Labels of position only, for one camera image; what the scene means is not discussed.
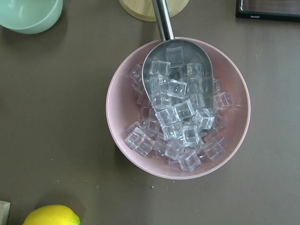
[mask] stainless steel handle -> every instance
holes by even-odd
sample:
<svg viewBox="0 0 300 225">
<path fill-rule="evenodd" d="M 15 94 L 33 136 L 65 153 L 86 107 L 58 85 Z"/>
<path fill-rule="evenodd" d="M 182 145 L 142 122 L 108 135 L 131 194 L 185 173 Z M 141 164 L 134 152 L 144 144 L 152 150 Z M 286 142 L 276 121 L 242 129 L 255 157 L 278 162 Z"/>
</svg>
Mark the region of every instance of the stainless steel handle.
<svg viewBox="0 0 300 225">
<path fill-rule="evenodd" d="M 171 20 L 166 0 L 152 0 L 159 34 L 162 41 L 173 40 Z"/>
</svg>

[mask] lemon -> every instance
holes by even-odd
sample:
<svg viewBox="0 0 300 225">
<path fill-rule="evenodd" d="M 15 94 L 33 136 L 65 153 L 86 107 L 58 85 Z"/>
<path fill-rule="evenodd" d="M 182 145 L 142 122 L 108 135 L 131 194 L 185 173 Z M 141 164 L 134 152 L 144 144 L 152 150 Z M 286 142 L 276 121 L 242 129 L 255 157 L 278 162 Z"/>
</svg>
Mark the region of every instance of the lemon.
<svg viewBox="0 0 300 225">
<path fill-rule="evenodd" d="M 80 225 L 79 217 L 67 206 L 47 205 L 32 211 L 23 225 Z"/>
</svg>

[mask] mint green bowl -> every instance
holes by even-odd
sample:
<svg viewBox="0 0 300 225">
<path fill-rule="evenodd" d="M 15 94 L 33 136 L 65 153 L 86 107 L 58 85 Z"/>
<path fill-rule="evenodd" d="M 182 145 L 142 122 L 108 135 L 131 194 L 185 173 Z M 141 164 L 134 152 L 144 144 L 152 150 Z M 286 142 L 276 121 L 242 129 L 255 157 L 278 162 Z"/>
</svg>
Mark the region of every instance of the mint green bowl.
<svg viewBox="0 0 300 225">
<path fill-rule="evenodd" d="M 0 0 L 0 25 L 23 34 L 52 27 L 62 11 L 63 0 Z"/>
</svg>

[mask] clear plastic ice cube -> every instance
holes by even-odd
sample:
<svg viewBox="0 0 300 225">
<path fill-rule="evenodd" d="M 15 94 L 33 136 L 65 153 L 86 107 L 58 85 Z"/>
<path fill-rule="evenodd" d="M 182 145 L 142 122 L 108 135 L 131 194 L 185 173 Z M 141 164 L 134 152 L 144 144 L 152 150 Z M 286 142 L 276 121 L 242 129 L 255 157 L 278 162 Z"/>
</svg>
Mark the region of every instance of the clear plastic ice cube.
<svg viewBox="0 0 300 225">
<path fill-rule="evenodd" d="M 176 66 L 169 70 L 169 78 L 174 80 L 179 80 L 183 76 L 183 67 Z"/>
<path fill-rule="evenodd" d="M 184 101 L 184 100 L 183 100 L 182 98 L 170 96 L 170 104 L 171 104 L 171 106 L 174 106 L 174 105 L 176 105 L 176 104 L 183 103 L 183 101 Z"/>
<path fill-rule="evenodd" d="M 222 92 L 221 79 L 214 79 L 214 92 L 215 92 L 215 94 Z"/>
<path fill-rule="evenodd" d="M 149 78 L 150 92 L 167 91 L 169 86 L 168 75 L 153 75 Z"/>
<path fill-rule="evenodd" d="M 182 46 L 170 46 L 166 49 L 165 57 L 169 61 L 170 67 L 184 64 L 184 55 Z"/>
<path fill-rule="evenodd" d="M 187 77 L 184 79 L 184 81 L 187 83 L 187 94 L 196 94 L 200 93 L 202 94 L 203 86 L 202 86 L 202 77 Z"/>
<path fill-rule="evenodd" d="M 136 103 L 140 106 L 152 106 L 151 102 L 149 101 L 148 95 L 146 94 L 145 90 L 138 93 L 138 98 Z"/>
<path fill-rule="evenodd" d="M 169 88 L 167 91 L 168 96 L 184 99 L 187 90 L 187 83 L 182 81 L 170 80 Z"/>
<path fill-rule="evenodd" d="M 158 120 L 155 113 L 156 113 L 155 109 L 150 108 L 149 109 L 148 117 L 151 118 L 151 119 L 153 119 L 153 120 Z"/>
<path fill-rule="evenodd" d="M 182 170 L 192 172 L 201 164 L 196 151 L 188 150 L 178 157 L 178 162 Z"/>
<path fill-rule="evenodd" d="M 205 107 L 203 94 L 200 93 L 191 94 L 188 96 L 188 98 L 191 100 L 193 109 L 199 109 Z"/>
<path fill-rule="evenodd" d="M 173 139 L 171 140 L 165 149 L 165 156 L 176 160 L 184 152 L 184 146 L 181 140 Z"/>
<path fill-rule="evenodd" d="M 214 124 L 214 116 L 207 108 L 196 109 L 193 120 L 199 123 L 199 129 L 209 130 Z"/>
<path fill-rule="evenodd" d="M 146 157 L 152 151 L 154 143 L 154 140 L 138 127 L 136 127 L 125 140 L 125 144 L 129 148 L 133 149 L 143 157 Z"/>
<path fill-rule="evenodd" d="M 149 118 L 149 111 L 153 109 L 152 107 L 150 106 L 142 106 L 140 108 L 140 118 L 145 120 L 147 118 Z"/>
<path fill-rule="evenodd" d="M 158 120 L 152 120 L 147 118 L 142 122 L 142 130 L 145 132 L 149 137 L 153 137 L 159 133 L 160 124 Z"/>
<path fill-rule="evenodd" d="M 225 117 L 218 114 L 215 116 L 215 126 L 214 129 L 216 131 L 222 130 L 223 128 L 226 127 L 226 123 L 225 123 Z"/>
<path fill-rule="evenodd" d="M 206 155 L 206 153 L 202 151 L 198 154 L 198 158 L 200 159 L 201 162 L 207 162 L 210 160 L 210 158 L 208 158 L 208 156 Z"/>
<path fill-rule="evenodd" d="M 160 91 L 151 93 L 151 103 L 154 109 L 165 109 L 171 106 L 170 97 L 167 95 L 167 92 Z"/>
<path fill-rule="evenodd" d="M 193 150 L 196 151 L 197 154 L 201 154 L 203 152 L 201 145 L 203 144 L 202 139 L 200 138 L 199 144 L 196 146 L 187 146 L 185 147 L 185 151 L 187 150 Z"/>
<path fill-rule="evenodd" d="M 232 106 L 229 93 L 227 91 L 215 94 L 216 110 L 224 110 Z"/>
<path fill-rule="evenodd" d="M 192 117 L 195 113 L 191 100 L 186 100 L 183 103 L 174 106 L 177 121 L 182 121 L 185 118 Z"/>
<path fill-rule="evenodd" d="M 161 127 L 162 131 L 164 133 L 164 137 L 166 140 L 170 139 L 178 139 L 182 137 L 182 124 L 181 123 L 173 123 L 170 125 L 166 125 L 164 127 Z"/>
<path fill-rule="evenodd" d="M 179 162 L 178 162 L 177 159 L 176 159 L 176 160 L 173 160 L 173 159 L 169 158 L 168 164 L 169 164 L 170 166 L 178 166 L 178 165 L 179 165 Z"/>
<path fill-rule="evenodd" d="M 219 158 L 225 153 L 223 147 L 214 137 L 209 139 L 207 142 L 203 143 L 201 147 L 211 161 L 215 161 L 217 158 Z"/>
<path fill-rule="evenodd" d="M 218 131 L 216 131 L 216 130 L 214 130 L 209 135 L 207 135 L 206 137 L 204 137 L 204 141 L 208 142 L 209 139 L 211 139 L 213 137 L 219 142 L 220 145 L 224 145 L 227 142 L 227 139 L 222 134 L 220 134 Z"/>
<path fill-rule="evenodd" d="M 170 62 L 161 61 L 161 60 L 152 61 L 149 73 L 153 75 L 169 74 L 170 64 L 171 64 Z"/>
<path fill-rule="evenodd" d="M 131 124 L 131 125 L 125 130 L 125 134 L 126 134 L 127 136 L 129 136 L 129 135 L 135 130 L 135 128 L 140 128 L 140 129 L 142 129 L 141 124 L 140 124 L 139 121 L 136 121 L 136 122 L 134 122 L 133 124 Z"/>
<path fill-rule="evenodd" d="M 205 137 L 205 136 L 208 135 L 207 130 L 201 130 L 201 129 L 199 129 L 199 132 L 200 132 L 200 137 Z"/>
<path fill-rule="evenodd" d="M 193 117 L 185 118 L 181 122 L 182 122 L 183 126 L 185 126 L 185 125 L 197 126 L 197 124 L 193 121 Z"/>
<path fill-rule="evenodd" d="M 143 92 L 143 90 L 145 89 L 142 79 L 132 80 L 130 84 L 133 87 L 133 89 L 139 93 Z"/>
<path fill-rule="evenodd" d="M 135 67 L 128 73 L 128 76 L 132 80 L 139 81 L 142 78 L 142 66 L 140 64 L 136 64 Z"/>
<path fill-rule="evenodd" d="M 202 63 L 190 62 L 187 64 L 187 76 L 203 76 L 204 72 Z"/>
<path fill-rule="evenodd" d="M 156 151 L 157 156 L 164 156 L 165 155 L 165 149 L 168 141 L 164 139 L 164 134 L 159 133 L 155 137 L 155 143 L 153 146 L 153 150 Z"/>
<path fill-rule="evenodd" d="M 182 138 L 184 146 L 196 146 L 199 144 L 200 137 L 198 135 L 197 126 L 184 126 L 182 129 Z"/>
<path fill-rule="evenodd" d="M 156 117 L 162 127 L 177 122 L 173 107 L 156 112 Z"/>
</svg>

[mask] gray tabletop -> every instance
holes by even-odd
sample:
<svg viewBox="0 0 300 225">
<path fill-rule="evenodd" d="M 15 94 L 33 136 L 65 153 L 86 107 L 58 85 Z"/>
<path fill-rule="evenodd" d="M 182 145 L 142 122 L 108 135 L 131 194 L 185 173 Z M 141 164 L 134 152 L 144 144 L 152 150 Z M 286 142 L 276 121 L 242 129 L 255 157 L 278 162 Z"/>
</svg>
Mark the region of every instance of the gray tabletop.
<svg viewBox="0 0 300 225">
<path fill-rule="evenodd" d="M 207 42 L 239 68 L 251 120 L 237 153 L 213 173 L 162 179 L 132 164 L 106 123 L 120 63 L 159 39 L 157 24 L 119 1 L 64 1 L 49 30 L 0 28 L 0 200 L 8 225 L 66 205 L 82 224 L 273 224 L 300 220 L 300 24 L 235 18 L 234 0 L 190 0 L 177 37 Z"/>
</svg>

